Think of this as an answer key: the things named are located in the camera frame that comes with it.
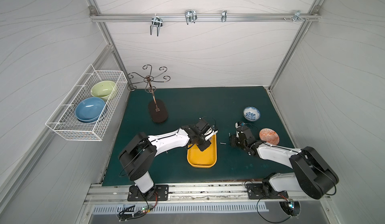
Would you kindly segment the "yellow plastic storage box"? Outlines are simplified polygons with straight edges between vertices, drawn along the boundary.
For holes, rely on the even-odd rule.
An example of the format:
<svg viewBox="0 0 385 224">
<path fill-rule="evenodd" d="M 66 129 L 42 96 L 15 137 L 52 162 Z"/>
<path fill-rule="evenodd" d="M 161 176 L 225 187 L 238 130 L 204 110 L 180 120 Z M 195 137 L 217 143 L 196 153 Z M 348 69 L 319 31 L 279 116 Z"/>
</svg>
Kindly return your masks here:
<svg viewBox="0 0 385 224">
<path fill-rule="evenodd" d="M 196 145 L 187 150 L 187 161 L 194 168 L 211 168 L 217 162 L 217 135 L 210 139 L 210 146 L 201 151 Z"/>
</svg>

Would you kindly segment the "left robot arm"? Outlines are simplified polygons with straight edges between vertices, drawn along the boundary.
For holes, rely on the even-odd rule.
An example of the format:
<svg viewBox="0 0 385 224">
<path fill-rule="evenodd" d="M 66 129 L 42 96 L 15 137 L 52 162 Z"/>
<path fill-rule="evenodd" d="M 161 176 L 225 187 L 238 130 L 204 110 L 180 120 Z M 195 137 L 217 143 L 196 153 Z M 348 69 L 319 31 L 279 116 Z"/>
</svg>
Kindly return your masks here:
<svg viewBox="0 0 385 224">
<path fill-rule="evenodd" d="M 155 190 L 155 184 L 149 174 L 154 159 L 175 148 L 198 147 L 203 152 L 211 145 L 210 139 L 216 135 L 216 124 L 210 124 L 204 118 L 196 124 L 184 125 L 177 130 L 161 134 L 147 135 L 140 132 L 133 137 L 118 155 L 122 165 L 120 177 L 128 176 L 142 194 Z"/>
</svg>

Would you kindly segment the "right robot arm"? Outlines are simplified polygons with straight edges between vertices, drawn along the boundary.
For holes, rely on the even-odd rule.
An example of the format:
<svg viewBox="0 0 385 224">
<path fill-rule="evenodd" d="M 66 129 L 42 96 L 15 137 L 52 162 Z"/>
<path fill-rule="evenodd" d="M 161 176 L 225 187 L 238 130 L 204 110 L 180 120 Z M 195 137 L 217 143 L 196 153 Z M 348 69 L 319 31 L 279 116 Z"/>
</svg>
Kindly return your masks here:
<svg viewBox="0 0 385 224">
<path fill-rule="evenodd" d="M 236 134 L 230 135 L 231 146 L 240 147 L 248 155 L 270 160 L 291 168 L 291 173 L 272 173 L 262 180 L 262 192 L 266 197 L 285 191 L 302 191 L 319 200 L 336 190 L 339 177 L 322 156 L 312 147 L 303 149 L 274 145 L 258 139 L 243 122 L 235 124 Z"/>
</svg>

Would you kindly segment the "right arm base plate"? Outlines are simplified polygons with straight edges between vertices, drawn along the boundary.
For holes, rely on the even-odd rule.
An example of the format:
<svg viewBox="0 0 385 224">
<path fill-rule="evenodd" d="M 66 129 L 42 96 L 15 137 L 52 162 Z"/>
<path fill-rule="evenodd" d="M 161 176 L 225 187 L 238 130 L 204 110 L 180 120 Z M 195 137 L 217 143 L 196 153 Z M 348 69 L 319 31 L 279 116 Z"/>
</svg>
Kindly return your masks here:
<svg viewBox="0 0 385 224">
<path fill-rule="evenodd" d="M 270 184 L 265 183 L 246 183 L 244 184 L 248 199 L 250 200 L 259 200 L 259 199 L 268 199 L 268 200 L 278 200 L 278 199 L 289 199 L 288 193 L 286 191 L 275 191 Z"/>
</svg>

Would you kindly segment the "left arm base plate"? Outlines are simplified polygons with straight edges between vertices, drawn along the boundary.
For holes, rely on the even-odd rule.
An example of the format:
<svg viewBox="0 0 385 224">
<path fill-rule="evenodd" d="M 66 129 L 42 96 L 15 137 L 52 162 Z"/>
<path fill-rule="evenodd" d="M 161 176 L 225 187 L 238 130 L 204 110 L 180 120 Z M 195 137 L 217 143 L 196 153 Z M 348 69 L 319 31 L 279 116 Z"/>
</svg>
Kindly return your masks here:
<svg viewBox="0 0 385 224">
<path fill-rule="evenodd" d="M 155 185 L 149 191 L 142 193 L 136 185 L 129 188 L 128 202 L 155 202 L 168 200 L 169 185 Z"/>
</svg>

